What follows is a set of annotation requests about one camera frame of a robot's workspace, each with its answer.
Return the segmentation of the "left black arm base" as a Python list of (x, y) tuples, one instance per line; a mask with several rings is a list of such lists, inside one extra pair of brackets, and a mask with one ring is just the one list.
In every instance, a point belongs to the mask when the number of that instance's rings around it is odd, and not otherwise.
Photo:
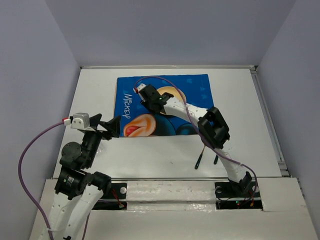
[(103, 196), (94, 205), (93, 210), (120, 211), (127, 209), (127, 183), (114, 182), (108, 193)]

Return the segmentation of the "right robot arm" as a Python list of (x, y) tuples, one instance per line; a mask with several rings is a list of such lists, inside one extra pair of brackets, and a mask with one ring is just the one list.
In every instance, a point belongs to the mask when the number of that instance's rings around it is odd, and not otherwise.
[(140, 96), (141, 104), (150, 112), (174, 116), (189, 122), (200, 136), (204, 145), (215, 152), (226, 170), (230, 190), (235, 196), (242, 196), (250, 189), (252, 176), (248, 168), (231, 159), (223, 151), (230, 140), (230, 129), (216, 107), (201, 108), (179, 100), (171, 93), (160, 94), (151, 84), (141, 83), (134, 91)]

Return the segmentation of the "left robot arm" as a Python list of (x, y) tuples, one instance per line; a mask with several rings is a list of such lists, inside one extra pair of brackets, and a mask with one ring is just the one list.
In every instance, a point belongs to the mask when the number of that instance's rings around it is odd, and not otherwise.
[(110, 194), (110, 176), (85, 170), (92, 167), (102, 140), (119, 138), (121, 117), (102, 121), (102, 114), (89, 116), (75, 113), (64, 118), (63, 124), (83, 133), (82, 142), (68, 142), (61, 150), (60, 173), (54, 188), (49, 225), (40, 240), (74, 240), (94, 205)]

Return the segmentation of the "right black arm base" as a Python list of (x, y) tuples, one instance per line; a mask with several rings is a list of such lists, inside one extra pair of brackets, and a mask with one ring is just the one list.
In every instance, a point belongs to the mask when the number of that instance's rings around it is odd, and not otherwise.
[(228, 181), (215, 182), (214, 187), (217, 210), (263, 209), (260, 190), (254, 181), (244, 193), (235, 193)]

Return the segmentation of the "gold fork dark handle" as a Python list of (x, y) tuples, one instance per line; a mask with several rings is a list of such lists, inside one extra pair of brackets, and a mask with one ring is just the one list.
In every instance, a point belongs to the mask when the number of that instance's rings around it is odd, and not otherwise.
[(202, 160), (202, 157), (203, 157), (203, 153), (204, 153), (205, 148), (206, 148), (206, 146), (204, 145), (203, 148), (202, 148), (202, 150), (201, 150), (201, 153), (200, 153), (200, 155), (199, 155), (199, 157), (198, 157), (198, 159), (197, 159), (197, 161), (196, 161), (196, 163), (195, 163), (195, 166), (194, 166), (194, 169), (195, 169), (195, 170), (197, 170), (197, 169), (199, 168), (199, 165), (200, 165), (200, 163), (201, 163), (201, 160)]

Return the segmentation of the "tan round plate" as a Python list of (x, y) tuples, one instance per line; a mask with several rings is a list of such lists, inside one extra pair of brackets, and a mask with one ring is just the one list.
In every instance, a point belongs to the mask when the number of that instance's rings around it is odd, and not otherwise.
[(176, 90), (173, 86), (163, 86), (160, 88), (156, 89), (160, 95), (163, 95), (164, 93), (169, 93), (171, 95), (173, 95), (174, 97), (176, 97), (179, 101), (187, 101), (187, 97), (185, 96), (185, 94), (181, 91), (181, 94), (179, 93), (178, 90)]

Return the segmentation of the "blue cartoon placemat cloth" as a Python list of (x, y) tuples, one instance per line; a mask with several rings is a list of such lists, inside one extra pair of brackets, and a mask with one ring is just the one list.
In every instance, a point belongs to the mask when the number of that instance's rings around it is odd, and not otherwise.
[(114, 116), (121, 116), (121, 137), (195, 135), (192, 125), (175, 116), (151, 113), (134, 92), (134, 84), (152, 85), (155, 89), (176, 86), (186, 96), (188, 104), (209, 109), (214, 106), (207, 74), (119, 77), (116, 82)]

